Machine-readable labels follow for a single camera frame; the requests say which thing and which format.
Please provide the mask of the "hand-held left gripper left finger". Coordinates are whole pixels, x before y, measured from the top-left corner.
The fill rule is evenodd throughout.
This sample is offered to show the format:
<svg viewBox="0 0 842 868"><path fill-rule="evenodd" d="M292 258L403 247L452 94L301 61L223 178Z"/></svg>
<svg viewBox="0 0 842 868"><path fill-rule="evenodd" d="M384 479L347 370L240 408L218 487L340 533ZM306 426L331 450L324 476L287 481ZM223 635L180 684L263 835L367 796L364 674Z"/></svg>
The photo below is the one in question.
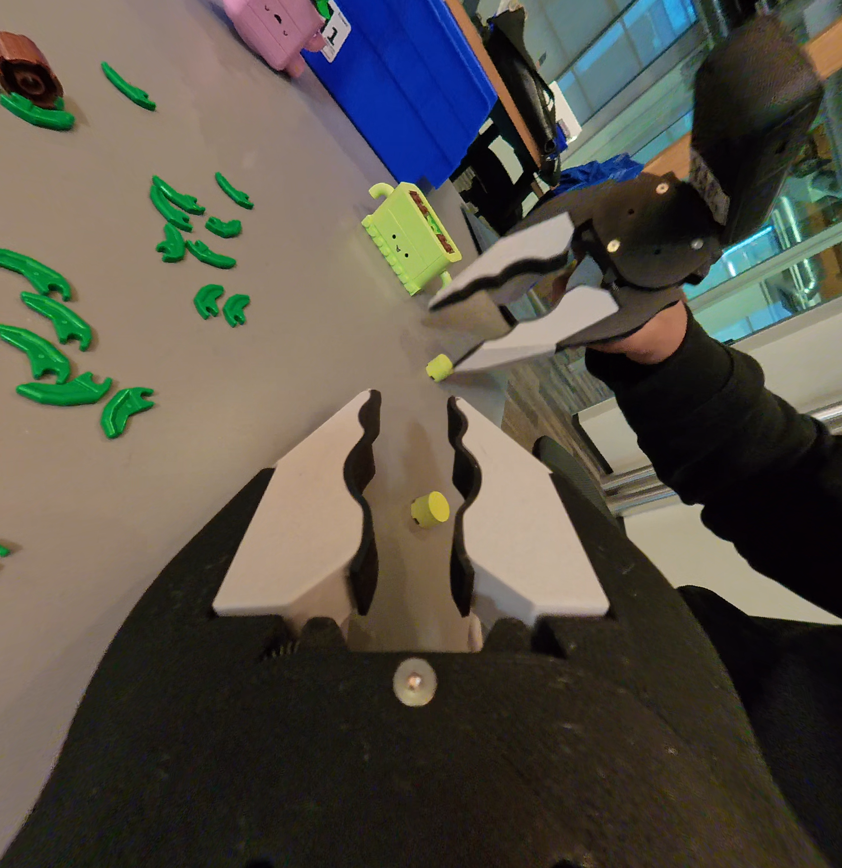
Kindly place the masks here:
<svg viewBox="0 0 842 868"><path fill-rule="evenodd" d="M376 473L381 393L362 391L277 461L219 591L220 616L275 614L299 631L369 613L378 551L365 490Z"/></svg>

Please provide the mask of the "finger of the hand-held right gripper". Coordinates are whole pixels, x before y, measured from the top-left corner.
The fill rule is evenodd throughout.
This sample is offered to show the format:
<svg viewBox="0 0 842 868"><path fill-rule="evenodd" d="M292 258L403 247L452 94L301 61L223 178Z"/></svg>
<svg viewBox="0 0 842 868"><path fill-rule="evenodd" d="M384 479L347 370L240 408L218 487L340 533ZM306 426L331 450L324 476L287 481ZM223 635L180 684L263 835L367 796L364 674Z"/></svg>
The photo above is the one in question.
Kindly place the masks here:
<svg viewBox="0 0 842 868"><path fill-rule="evenodd" d="M535 283L565 267L576 228L567 212L499 239L430 300L430 330L500 338L516 326L502 313Z"/></svg>
<svg viewBox="0 0 842 868"><path fill-rule="evenodd" d="M479 344L453 364L453 372L488 372L551 356L568 338L619 311L620 306L610 292L578 286L545 316L520 321L504 336Z"/></svg>

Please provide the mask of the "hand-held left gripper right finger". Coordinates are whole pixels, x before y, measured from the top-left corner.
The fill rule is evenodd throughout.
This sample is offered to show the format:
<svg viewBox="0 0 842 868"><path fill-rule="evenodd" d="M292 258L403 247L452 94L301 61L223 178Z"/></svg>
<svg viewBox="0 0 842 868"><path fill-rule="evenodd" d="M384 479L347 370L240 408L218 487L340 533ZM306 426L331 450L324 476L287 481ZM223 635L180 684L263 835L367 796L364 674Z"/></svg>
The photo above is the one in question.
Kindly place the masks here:
<svg viewBox="0 0 842 868"><path fill-rule="evenodd" d="M452 598L482 636L502 619L597 619L605 594L551 473L467 400L447 401L452 483L463 498L449 558Z"/></svg>

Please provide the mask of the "lime green toy brick pot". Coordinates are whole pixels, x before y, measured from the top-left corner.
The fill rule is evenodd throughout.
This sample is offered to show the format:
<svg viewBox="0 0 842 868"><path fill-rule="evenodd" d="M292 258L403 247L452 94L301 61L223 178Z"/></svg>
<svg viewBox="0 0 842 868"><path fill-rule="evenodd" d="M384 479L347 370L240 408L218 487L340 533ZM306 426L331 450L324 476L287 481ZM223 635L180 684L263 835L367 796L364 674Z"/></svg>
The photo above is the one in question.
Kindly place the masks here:
<svg viewBox="0 0 842 868"><path fill-rule="evenodd" d="M409 182L373 185L381 203L362 226L411 296L439 278L451 282L449 268L462 259L456 243L421 190Z"/></svg>

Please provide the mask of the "person's right forearm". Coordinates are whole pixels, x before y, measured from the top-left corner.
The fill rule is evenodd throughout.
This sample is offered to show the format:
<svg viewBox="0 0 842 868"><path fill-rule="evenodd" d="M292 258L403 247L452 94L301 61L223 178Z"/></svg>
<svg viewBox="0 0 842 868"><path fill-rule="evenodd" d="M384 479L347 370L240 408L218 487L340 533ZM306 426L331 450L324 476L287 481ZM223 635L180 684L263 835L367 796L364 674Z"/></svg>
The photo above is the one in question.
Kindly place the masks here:
<svg viewBox="0 0 842 868"><path fill-rule="evenodd" d="M660 481L750 567L842 619L842 436L765 385L689 312L662 363L586 351Z"/></svg>

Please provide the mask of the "person's right hand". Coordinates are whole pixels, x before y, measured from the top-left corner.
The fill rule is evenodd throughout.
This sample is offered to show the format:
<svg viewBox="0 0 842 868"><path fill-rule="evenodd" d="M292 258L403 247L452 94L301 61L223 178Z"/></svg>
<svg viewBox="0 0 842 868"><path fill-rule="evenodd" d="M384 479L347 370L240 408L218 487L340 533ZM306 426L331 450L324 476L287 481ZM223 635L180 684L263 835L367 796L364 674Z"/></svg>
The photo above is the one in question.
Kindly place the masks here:
<svg viewBox="0 0 842 868"><path fill-rule="evenodd" d="M634 363L652 365L671 357L684 342L689 313L684 300L666 307L629 335L589 344L587 350L622 355Z"/></svg>

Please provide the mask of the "black backpack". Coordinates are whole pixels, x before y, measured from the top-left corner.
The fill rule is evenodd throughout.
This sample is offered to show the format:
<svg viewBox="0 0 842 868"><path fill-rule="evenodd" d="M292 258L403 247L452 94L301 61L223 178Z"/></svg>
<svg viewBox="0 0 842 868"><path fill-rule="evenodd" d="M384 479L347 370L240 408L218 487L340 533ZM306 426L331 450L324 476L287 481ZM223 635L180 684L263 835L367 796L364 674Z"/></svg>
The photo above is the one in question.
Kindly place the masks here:
<svg viewBox="0 0 842 868"><path fill-rule="evenodd" d="M551 188L561 179L563 150L554 94L524 41L526 10L517 4L489 19L483 44L539 150L539 175Z"/></svg>

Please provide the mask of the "blue plastic bin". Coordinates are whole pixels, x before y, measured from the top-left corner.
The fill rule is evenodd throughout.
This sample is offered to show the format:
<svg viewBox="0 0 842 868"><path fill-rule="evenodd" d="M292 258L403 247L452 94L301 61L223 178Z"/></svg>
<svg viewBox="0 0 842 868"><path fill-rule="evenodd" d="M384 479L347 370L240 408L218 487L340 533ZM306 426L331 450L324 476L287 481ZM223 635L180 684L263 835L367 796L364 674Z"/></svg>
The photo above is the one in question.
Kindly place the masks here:
<svg viewBox="0 0 842 868"><path fill-rule="evenodd" d="M438 189L497 102L445 2L314 2L312 71L397 181Z"/></svg>

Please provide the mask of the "scattered green leaf pieces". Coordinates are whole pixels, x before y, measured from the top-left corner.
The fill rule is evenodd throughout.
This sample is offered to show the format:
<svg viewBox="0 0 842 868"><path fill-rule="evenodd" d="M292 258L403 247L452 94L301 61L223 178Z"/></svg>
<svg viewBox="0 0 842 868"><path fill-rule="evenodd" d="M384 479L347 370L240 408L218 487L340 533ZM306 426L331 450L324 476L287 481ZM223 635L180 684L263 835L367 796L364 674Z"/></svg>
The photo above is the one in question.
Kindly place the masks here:
<svg viewBox="0 0 842 868"><path fill-rule="evenodd" d="M66 110L63 97L51 110L38 108L27 98L9 94L1 86L0 90L1 105L25 123L56 132L68 132L76 123L74 115ZM155 247L162 262L176 264L183 261L186 254L191 254L199 262L220 270L231 270L236 266L235 258L213 251L206 242L192 236L194 225L191 218L207 211L196 197L176 190L157 175L152 176L148 193L164 221L164 237ZM90 349L93 329L68 305L72 288L64 275L37 259L6 248L0 248L0 267L19 274L30 284L32 291L23 292L21 300L52 324L60 344L73 341L78 343L81 352ZM221 307L219 300L223 295L224 288L217 284L199 288L194 297L198 315L203 320L223 315L231 327L243 325L250 297L235 293ZM73 376L65 353L34 331L0 324L0 339L27 357L34 379L17 385L15 391L40 406L95 406L112 388L110 377L97 381L90 372ZM117 391L101 412L103 435L109 440L122 436L131 418L155 406L152 401L154 393L153 389L138 386Z"/></svg>

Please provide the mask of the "pink toy brick plant pot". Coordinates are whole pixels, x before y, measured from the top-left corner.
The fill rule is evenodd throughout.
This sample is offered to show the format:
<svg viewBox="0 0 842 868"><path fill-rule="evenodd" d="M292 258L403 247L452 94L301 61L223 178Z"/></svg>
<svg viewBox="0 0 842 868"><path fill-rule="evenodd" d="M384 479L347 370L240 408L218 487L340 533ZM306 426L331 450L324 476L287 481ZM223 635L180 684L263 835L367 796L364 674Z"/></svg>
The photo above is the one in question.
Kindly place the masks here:
<svg viewBox="0 0 842 868"><path fill-rule="evenodd" d="M306 63L302 51L325 47L321 28L325 19L310 1L223 1L232 26L269 67L291 78L299 77Z"/></svg>

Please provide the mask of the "brown round brick piece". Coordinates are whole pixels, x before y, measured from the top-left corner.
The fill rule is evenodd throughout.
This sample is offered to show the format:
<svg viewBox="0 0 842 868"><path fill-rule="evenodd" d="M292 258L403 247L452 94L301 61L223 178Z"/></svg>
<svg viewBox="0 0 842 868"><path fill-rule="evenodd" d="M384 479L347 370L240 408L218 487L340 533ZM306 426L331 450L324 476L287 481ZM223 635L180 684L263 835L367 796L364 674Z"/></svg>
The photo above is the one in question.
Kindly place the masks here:
<svg viewBox="0 0 842 868"><path fill-rule="evenodd" d="M28 37L0 30L0 86L41 109L55 109L63 86L45 55Z"/></svg>

